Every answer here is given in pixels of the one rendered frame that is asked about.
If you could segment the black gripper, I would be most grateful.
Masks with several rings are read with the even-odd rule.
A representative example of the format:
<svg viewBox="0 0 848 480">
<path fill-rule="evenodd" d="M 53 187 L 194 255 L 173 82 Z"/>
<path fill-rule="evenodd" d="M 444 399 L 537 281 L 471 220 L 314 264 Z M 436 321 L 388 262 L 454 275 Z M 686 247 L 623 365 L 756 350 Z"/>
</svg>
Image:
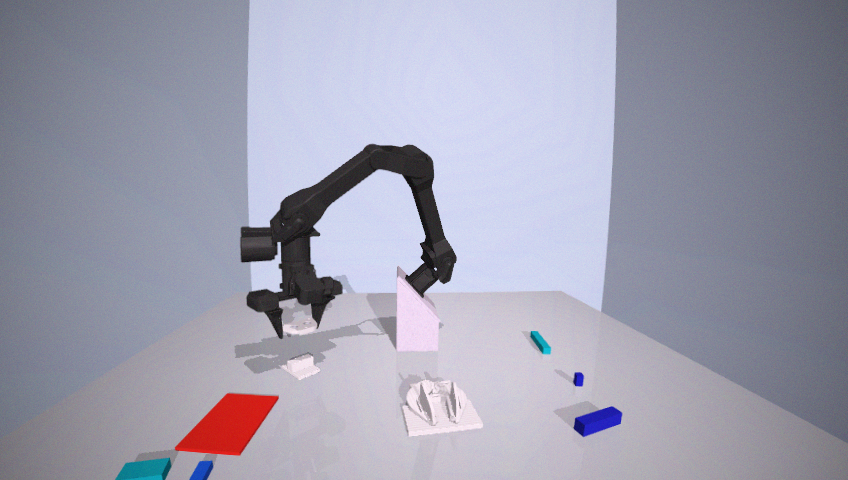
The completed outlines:
<svg viewBox="0 0 848 480">
<path fill-rule="evenodd" d="M 314 269 L 314 265 L 311 264 L 311 259 L 299 262 L 286 262 L 281 260 L 281 263 L 278 263 L 278 268 L 281 269 L 282 272 L 282 283 L 279 283 L 282 291 L 277 293 L 271 292 L 267 289 L 250 291 L 247 295 L 247 306 L 259 313 L 265 313 L 270 319 L 278 337 L 282 339 L 283 328 L 281 315 L 284 309 L 279 307 L 279 301 L 296 298 L 295 295 L 288 294 L 288 282 L 292 273 L 296 272 L 296 276 L 306 275 L 311 269 Z M 333 286 L 333 292 L 329 295 L 324 295 L 323 303 L 311 304 L 312 318 L 317 322 L 317 328 L 319 327 L 327 303 L 335 298 L 334 295 L 343 293 L 343 286 L 340 281 L 333 280 Z"/>
</svg>

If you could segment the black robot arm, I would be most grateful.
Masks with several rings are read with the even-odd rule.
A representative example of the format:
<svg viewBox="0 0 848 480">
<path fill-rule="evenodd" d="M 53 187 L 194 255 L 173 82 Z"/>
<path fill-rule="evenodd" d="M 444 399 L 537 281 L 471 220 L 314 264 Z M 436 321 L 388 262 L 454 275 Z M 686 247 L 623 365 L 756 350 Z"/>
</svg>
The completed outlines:
<svg viewBox="0 0 848 480">
<path fill-rule="evenodd" d="M 241 261 L 275 260 L 277 242 L 281 242 L 282 261 L 310 260 L 311 237 L 320 236 L 313 226 L 328 206 L 367 176 L 382 169 L 405 178 L 426 236 L 420 243 L 423 250 L 420 258 L 425 263 L 410 276 L 406 275 L 405 280 L 422 298 L 438 280 L 446 284 L 451 280 L 457 257 L 445 238 L 432 190 L 434 163 L 429 155 L 409 144 L 403 147 L 369 144 L 318 184 L 285 197 L 280 210 L 270 220 L 270 227 L 241 226 Z M 295 295 L 301 305 L 323 303 L 324 295 L 333 292 L 333 279 L 318 278 L 314 271 L 311 269 L 302 276 L 293 272 L 289 279 L 288 294 Z"/>
</svg>

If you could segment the teal rectangular bar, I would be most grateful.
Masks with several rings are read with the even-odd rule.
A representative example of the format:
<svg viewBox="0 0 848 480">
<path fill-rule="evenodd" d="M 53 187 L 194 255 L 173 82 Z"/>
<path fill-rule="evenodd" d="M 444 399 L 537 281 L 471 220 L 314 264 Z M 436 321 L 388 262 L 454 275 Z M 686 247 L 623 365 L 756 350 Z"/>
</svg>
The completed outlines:
<svg viewBox="0 0 848 480">
<path fill-rule="evenodd" d="M 550 355 L 551 348 L 545 339 L 541 337 L 541 335 L 537 331 L 531 331 L 532 341 L 538 346 L 541 352 L 545 355 Z"/>
</svg>

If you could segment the red flat plate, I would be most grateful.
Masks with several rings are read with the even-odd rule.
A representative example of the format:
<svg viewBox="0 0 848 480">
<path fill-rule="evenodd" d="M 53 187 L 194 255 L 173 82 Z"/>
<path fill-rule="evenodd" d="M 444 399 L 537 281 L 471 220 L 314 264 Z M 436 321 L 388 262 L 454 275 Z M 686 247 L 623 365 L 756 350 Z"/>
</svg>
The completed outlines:
<svg viewBox="0 0 848 480">
<path fill-rule="evenodd" d="M 241 456 L 278 399 L 279 396 L 226 394 L 175 450 Z"/>
</svg>

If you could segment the teal flat block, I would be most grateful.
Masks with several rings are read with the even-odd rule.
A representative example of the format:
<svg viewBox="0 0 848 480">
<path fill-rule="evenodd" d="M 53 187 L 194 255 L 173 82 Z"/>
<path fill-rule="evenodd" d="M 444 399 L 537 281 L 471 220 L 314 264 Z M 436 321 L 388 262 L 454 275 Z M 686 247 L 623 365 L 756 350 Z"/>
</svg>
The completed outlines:
<svg viewBox="0 0 848 480">
<path fill-rule="evenodd" d="M 171 468 L 170 457 L 125 463 L 115 480 L 165 480 Z"/>
</svg>

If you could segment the blue long bar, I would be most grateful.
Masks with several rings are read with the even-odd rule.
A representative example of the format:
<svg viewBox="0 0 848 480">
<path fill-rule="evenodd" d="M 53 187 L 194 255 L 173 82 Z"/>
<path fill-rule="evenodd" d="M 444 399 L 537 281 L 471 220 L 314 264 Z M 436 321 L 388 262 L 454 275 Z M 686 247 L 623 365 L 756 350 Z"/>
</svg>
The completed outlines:
<svg viewBox="0 0 848 480">
<path fill-rule="evenodd" d="M 207 480 L 213 469 L 213 461 L 200 461 L 190 480 Z"/>
</svg>

